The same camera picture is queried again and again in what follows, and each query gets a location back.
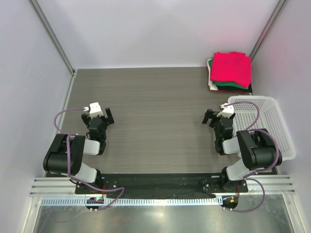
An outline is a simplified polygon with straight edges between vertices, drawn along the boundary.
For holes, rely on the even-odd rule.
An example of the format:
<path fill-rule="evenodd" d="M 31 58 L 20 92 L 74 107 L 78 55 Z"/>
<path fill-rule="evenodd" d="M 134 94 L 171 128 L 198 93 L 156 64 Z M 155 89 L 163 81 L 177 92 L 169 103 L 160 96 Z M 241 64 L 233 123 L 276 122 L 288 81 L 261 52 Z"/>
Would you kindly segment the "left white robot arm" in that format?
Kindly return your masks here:
<path fill-rule="evenodd" d="M 58 117 L 69 111 L 83 111 L 81 115 L 88 132 L 85 135 L 70 134 L 62 131 L 57 125 Z M 110 108 L 105 113 L 100 105 L 90 104 L 84 108 L 65 109 L 54 117 L 54 126 L 58 130 L 43 160 L 46 172 L 67 176 L 76 184 L 82 183 L 92 193 L 100 193 L 103 189 L 101 172 L 83 163 L 84 155 L 102 155 L 106 148 L 106 130 L 114 119 Z"/>

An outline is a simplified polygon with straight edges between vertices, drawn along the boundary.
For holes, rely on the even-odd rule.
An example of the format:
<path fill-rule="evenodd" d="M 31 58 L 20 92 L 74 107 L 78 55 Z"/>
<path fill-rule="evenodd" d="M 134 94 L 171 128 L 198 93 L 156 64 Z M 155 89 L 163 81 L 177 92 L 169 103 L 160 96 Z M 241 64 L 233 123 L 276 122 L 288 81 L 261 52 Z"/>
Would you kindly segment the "pink red t shirt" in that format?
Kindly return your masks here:
<path fill-rule="evenodd" d="M 251 59 L 242 52 L 216 52 L 210 66 L 213 84 L 234 83 L 242 89 L 251 84 Z"/>

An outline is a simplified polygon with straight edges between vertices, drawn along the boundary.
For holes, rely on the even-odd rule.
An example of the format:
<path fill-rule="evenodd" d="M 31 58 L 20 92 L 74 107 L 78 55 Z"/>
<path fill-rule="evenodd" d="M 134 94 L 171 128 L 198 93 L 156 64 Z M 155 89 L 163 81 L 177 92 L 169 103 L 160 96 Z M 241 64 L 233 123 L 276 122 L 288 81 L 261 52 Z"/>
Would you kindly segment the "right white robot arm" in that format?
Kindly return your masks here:
<path fill-rule="evenodd" d="M 275 140 L 266 129 L 237 131 L 233 135 L 235 113 L 215 112 L 207 109 L 203 124 L 211 120 L 209 127 L 215 133 L 215 150 L 219 155 L 240 154 L 241 159 L 224 167 L 219 178 L 212 182 L 225 192 L 235 192 L 246 185 L 245 178 L 281 165 L 282 154 Z"/>

